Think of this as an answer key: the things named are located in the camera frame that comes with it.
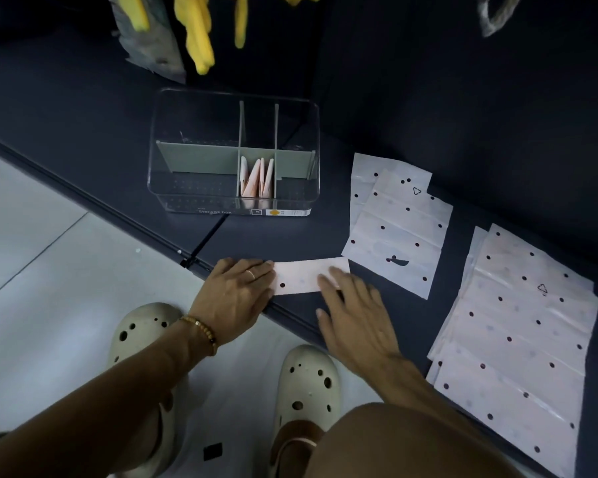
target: clear plastic storage box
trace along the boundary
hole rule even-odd
[[[240,160],[275,159],[271,198],[240,196]],[[167,88],[151,127],[149,190],[167,211],[307,216],[319,197],[319,107]]]

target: forearm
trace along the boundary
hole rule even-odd
[[[467,418],[434,391],[412,362],[403,357],[385,358],[367,376],[366,381],[384,402],[428,414],[446,426],[488,444]]]
[[[202,332],[175,323],[0,439],[0,477],[106,476],[143,418],[211,350]]]

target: bracelet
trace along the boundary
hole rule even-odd
[[[210,356],[212,357],[217,353],[217,339],[215,338],[215,332],[213,332],[213,330],[211,330],[210,327],[208,327],[203,322],[200,322],[195,317],[191,317],[190,315],[184,315],[183,317],[180,317],[180,320],[189,322],[199,327],[202,330],[202,332],[206,334],[206,337],[208,338],[210,345],[212,345],[213,347],[213,353],[210,354]]]

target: white tile floor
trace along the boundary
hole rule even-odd
[[[0,160],[0,431],[104,368],[113,331],[152,301],[187,309],[202,280]],[[189,374],[169,477],[262,476],[281,363],[304,342],[261,316]],[[343,411],[379,398],[337,366]],[[202,450],[222,442],[223,456]]]

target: black square on floor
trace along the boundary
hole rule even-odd
[[[219,458],[224,452],[221,443],[212,444],[204,448],[204,461]]]

